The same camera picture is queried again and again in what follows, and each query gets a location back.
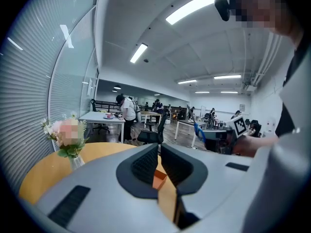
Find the black shirt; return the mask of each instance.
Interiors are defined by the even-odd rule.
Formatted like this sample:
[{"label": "black shirt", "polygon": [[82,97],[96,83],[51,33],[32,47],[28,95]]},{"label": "black shirt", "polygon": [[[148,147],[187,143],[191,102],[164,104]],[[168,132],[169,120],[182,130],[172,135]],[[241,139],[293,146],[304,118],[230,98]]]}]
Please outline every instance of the black shirt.
[{"label": "black shirt", "polygon": [[[305,56],[305,53],[308,49],[308,46],[310,45],[310,37],[306,36],[306,34],[301,39],[301,42],[298,46],[298,48],[295,51],[294,57],[290,63],[290,66],[287,70],[286,78],[283,83],[283,86],[288,82],[291,76],[296,72],[298,69],[303,57]],[[280,137],[283,134],[292,132],[295,128],[293,120],[288,113],[286,107],[283,104],[282,114],[280,118],[280,122],[278,123],[278,126],[276,128],[276,135]]]}]

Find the orange object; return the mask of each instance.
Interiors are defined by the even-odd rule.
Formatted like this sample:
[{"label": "orange object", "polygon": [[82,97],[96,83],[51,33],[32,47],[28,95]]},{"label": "orange object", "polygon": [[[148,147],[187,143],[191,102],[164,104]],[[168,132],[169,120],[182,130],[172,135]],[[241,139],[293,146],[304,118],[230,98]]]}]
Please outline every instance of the orange object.
[{"label": "orange object", "polygon": [[165,173],[160,172],[159,170],[155,170],[154,182],[152,187],[156,190],[160,190],[166,181],[167,175]]}]

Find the round table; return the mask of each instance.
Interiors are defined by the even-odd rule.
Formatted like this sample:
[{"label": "round table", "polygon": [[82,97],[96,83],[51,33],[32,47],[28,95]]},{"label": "round table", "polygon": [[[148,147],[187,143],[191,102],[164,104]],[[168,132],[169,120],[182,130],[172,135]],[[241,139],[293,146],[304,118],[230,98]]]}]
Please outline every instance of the round table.
[{"label": "round table", "polygon": [[[80,155],[87,163],[131,148],[135,148],[135,146],[111,142],[87,143]],[[57,152],[51,153],[35,164],[27,173],[20,186],[19,196],[31,204],[35,204],[47,190],[71,172],[68,158],[58,156]]]}]

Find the table leg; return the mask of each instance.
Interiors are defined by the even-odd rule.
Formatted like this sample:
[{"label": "table leg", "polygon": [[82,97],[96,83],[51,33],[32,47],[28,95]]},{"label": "table leg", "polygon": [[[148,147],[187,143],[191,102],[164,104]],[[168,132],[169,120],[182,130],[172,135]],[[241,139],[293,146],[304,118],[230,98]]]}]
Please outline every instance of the table leg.
[{"label": "table leg", "polygon": [[177,139],[178,128],[179,128],[179,121],[177,121],[177,127],[176,127],[176,133],[175,133],[175,140]]},{"label": "table leg", "polygon": [[196,138],[196,135],[195,135],[195,132],[194,132],[194,134],[193,134],[193,139],[192,139],[192,143],[191,143],[191,147],[192,147],[192,148],[193,148],[193,146],[194,146],[195,138]]},{"label": "table leg", "polygon": [[146,122],[147,122],[147,115],[145,115],[145,123],[144,123],[144,128],[146,128]]},{"label": "table leg", "polygon": [[121,124],[121,143],[123,143],[123,139],[124,139],[124,123]]}]

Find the white ceiling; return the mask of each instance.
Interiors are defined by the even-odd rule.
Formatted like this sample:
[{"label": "white ceiling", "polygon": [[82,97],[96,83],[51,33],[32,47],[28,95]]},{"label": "white ceiling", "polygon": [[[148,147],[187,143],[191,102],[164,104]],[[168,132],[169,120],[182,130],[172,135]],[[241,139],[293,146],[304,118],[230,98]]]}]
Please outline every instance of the white ceiling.
[{"label": "white ceiling", "polygon": [[[174,25],[165,20],[189,1],[109,0],[104,27],[104,66],[124,68],[124,71],[144,70],[150,74],[157,70],[174,83],[198,80],[181,85],[190,92],[240,92],[242,82],[250,81],[251,73],[253,77],[261,64],[269,32],[242,27],[233,16],[224,22],[213,4]],[[148,49],[132,64],[129,60],[141,43],[147,44]],[[234,73],[244,78],[213,79]]]}]

